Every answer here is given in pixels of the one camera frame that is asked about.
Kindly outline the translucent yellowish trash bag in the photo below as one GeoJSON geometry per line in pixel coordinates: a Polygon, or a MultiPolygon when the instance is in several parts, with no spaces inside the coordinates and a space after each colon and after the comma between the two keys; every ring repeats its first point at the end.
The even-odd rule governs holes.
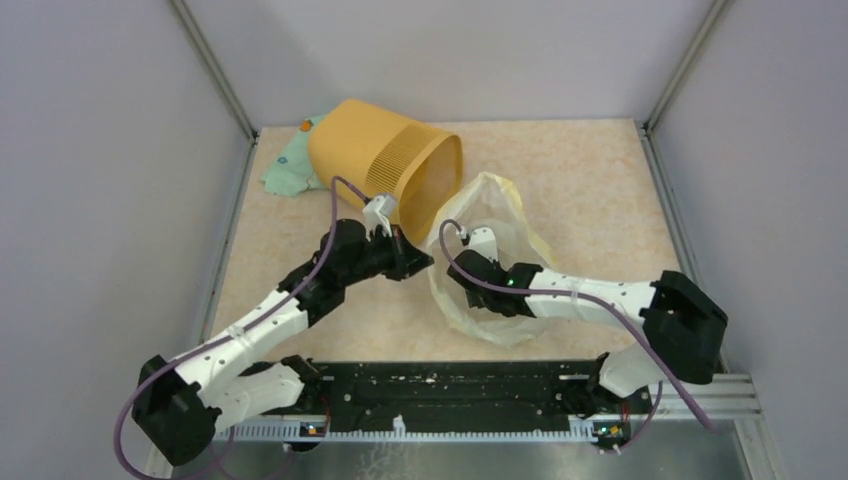
{"type": "Polygon", "coordinates": [[[507,269],[516,262],[553,268],[551,247],[529,226],[515,184],[490,172],[478,174],[436,213],[424,250],[434,258],[427,270],[431,295],[451,328],[501,347],[512,347],[540,336],[544,319],[504,317],[468,305],[464,290],[447,274],[449,263],[441,249],[439,226],[453,219],[467,230],[487,227],[494,233],[496,253],[507,269]]]}

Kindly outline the orange plastic trash bin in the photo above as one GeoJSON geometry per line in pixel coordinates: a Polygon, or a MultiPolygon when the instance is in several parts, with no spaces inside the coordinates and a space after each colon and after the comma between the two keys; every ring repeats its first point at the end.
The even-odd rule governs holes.
{"type": "Polygon", "coordinates": [[[457,134],[354,98],[311,128],[307,151],[324,185],[340,176],[369,197],[392,195],[398,205],[391,221],[414,244],[426,240],[463,182],[457,134]]]}

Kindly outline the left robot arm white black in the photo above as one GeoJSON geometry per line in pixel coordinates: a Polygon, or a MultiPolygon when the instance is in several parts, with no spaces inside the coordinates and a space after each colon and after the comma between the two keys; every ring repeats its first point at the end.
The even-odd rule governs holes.
{"type": "Polygon", "coordinates": [[[367,229],[357,220],[336,221],[309,260],[224,332],[170,361],[150,358],[139,372],[132,420],[181,466],[244,419],[289,406],[314,410],[317,370],[298,355],[273,363],[264,356],[339,307],[348,287],[378,276],[403,281],[433,263],[395,224],[367,229]]]}

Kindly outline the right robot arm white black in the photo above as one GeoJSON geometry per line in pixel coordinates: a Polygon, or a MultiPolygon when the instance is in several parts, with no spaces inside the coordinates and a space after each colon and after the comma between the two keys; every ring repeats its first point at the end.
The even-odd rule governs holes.
{"type": "Polygon", "coordinates": [[[600,281],[539,264],[504,269],[470,249],[449,264],[449,277],[463,288],[472,308],[507,318],[576,319],[627,331],[635,345],[603,355],[586,385],[594,409],[612,412],[638,389],[667,381],[704,426],[712,425],[686,387],[712,382],[728,316],[683,273],[665,270],[650,282],[600,281]]]}

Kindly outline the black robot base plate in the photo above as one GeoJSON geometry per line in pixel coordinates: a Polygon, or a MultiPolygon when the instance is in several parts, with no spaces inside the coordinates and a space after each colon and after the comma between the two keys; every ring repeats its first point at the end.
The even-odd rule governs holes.
{"type": "Polygon", "coordinates": [[[333,433],[383,432],[402,418],[412,433],[564,432],[583,419],[630,419],[651,409],[642,387],[620,399],[596,383],[593,360],[317,362],[318,382],[288,407],[261,415],[327,418],[333,433]]]}

